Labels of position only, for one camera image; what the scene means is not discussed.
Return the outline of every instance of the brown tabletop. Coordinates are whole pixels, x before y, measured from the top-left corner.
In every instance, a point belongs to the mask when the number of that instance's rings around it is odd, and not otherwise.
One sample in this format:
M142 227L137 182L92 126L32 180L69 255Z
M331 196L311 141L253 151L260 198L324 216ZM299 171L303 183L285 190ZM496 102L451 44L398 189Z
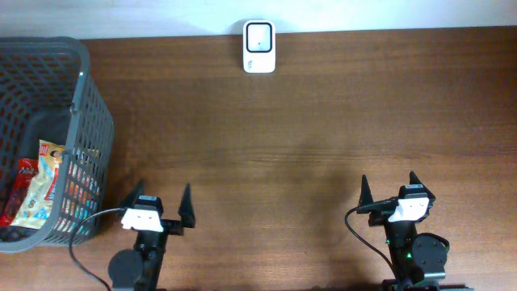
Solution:
M414 170L436 195L418 231L448 238L447 283L517 285L517 28L277 36L272 74L247 74L240 36L88 40L115 120L106 207L139 179L194 230L170 237L158 286L299 290L391 278L343 223L366 174L374 199ZM382 228L352 216L388 252ZM105 219L76 248L107 264L136 234ZM64 247L0 255L2 290L102 290Z

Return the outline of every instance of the gray basket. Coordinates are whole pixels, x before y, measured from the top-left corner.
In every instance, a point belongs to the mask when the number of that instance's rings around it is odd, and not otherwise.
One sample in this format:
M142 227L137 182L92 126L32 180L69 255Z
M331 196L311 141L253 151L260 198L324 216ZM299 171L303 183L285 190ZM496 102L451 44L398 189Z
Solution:
M19 158L37 159L39 140L65 145L52 212L41 229L0 230L0 252L66 245L71 230L101 209L113 118L90 76L90 55L70 38L0 39L0 190ZM91 238L95 219L74 243Z

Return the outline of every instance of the red snack package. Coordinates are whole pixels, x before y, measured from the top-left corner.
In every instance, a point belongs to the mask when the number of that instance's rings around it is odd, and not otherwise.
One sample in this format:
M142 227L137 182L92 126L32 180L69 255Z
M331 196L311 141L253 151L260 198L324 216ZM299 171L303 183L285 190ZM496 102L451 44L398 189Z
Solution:
M27 190L31 184L31 179L38 174L38 161L29 158L18 160L18 174L16 175L11 196L6 202L2 216L0 216L0 226L9 226L16 217L20 205L27 196Z

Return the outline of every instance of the white wall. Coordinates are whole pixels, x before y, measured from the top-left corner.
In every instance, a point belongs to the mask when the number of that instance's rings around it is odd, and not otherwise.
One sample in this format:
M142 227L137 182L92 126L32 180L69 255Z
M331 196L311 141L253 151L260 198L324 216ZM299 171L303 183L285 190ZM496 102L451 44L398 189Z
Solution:
M279 33L517 25L517 0L0 0L0 36L210 36L246 19Z

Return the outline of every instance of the wire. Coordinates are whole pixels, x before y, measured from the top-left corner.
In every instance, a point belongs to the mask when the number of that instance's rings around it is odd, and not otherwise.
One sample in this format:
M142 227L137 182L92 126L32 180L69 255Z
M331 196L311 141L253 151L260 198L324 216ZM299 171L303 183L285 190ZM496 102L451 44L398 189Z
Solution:
M72 230L72 234L70 235L70 241L68 243L68 251L70 253L70 258L72 258L73 262L81 269L83 270L86 274L94 277L97 281L99 281L102 285L104 285L104 287L106 287L106 290L107 291L111 291L111 288L110 288L110 285L108 283L106 283L105 280L103 280L101 277L95 275L94 273L90 272L90 270L88 270L83 264L81 264L79 262L79 260L75 257L74 255L74 251L72 250L72 246L73 246L73 243L74 243L74 236L75 234L77 234L77 232L79 231L79 229L81 228L81 226L86 223L87 221L89 221L91 218L95 218L95 217L99 217L103 214L107 214L107 213L114 213L114 212L118 212L118 211L121 211L121 210L125 210L124 208L117 208L117 209L107 209L107 210L103 210L101 212L98 212L98 213L95 213L95 214L92 214L90 215L89 217L85 218L83 221L79 222L79 224L77 226L75 226L74 230Z
M386 261L386 263L388 263L389 265L389 268L391 269L391 272L393 272L393 275L395 276L395 280L397 281L397 285L398 285L398 288L400 290L402 290L402 284L400 282L400 280L398 279L398 276L397 276L397 273L395 272L395 268L393 267L393 264L391 264L391 262L389 261L388 257L386 257L385 254L382 253L382 251L379 251L379 249L377 249L376 247L372 246L369 242L367 242L364 238L361 238L360 235L358 235L355 230L352 229L352 227L350 226L350 224L348 224L348 217L350 216L350 214L352 214L353 212L355 212L357 209L359 209L359 206L358 207L354 207L353 209L350 209L348 210L347 214L345 214L345 224L347 225L347 228L348 230L358 239L360 240L362 243L364 243L367 247L371 248L373 251L375 251L377 254L379 254L382 259L384 259Z

